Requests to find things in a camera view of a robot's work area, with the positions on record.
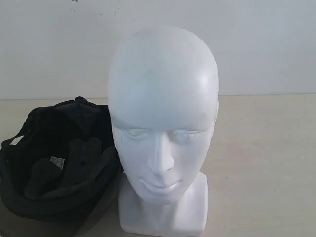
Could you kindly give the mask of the white mannequin head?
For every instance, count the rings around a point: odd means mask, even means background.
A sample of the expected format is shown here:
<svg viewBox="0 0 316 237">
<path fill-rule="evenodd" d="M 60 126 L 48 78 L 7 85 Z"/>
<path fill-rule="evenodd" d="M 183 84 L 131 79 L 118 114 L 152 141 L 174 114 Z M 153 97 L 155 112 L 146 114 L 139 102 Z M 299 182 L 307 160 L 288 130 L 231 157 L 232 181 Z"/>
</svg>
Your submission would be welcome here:
<svg viewBox="0 0 316 237">
<path fill-rule="evenodd" d="M 128 233 L 198 237 L 208 214 L 207 157 L 219 109 L 215 58 L 194 33 L 142 29 L 115 53 L 108 76 L 113 140 Z"/>
</svg>

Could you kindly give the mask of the black helmet with tinted visor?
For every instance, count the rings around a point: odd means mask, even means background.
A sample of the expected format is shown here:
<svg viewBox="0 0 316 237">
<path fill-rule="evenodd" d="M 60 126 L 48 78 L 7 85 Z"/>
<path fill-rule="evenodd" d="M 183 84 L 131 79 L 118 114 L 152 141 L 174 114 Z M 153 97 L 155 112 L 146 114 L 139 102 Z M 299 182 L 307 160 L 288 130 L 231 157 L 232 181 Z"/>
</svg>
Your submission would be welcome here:
<svg viewBox="0 0 316 237">
<path fill-rule="evenodd" d="M 87 230 L 111 206 L 121 174 L 107 105 L 79 96 L 32 109 L 1 144 L 1 236 Z"/>
</svg>

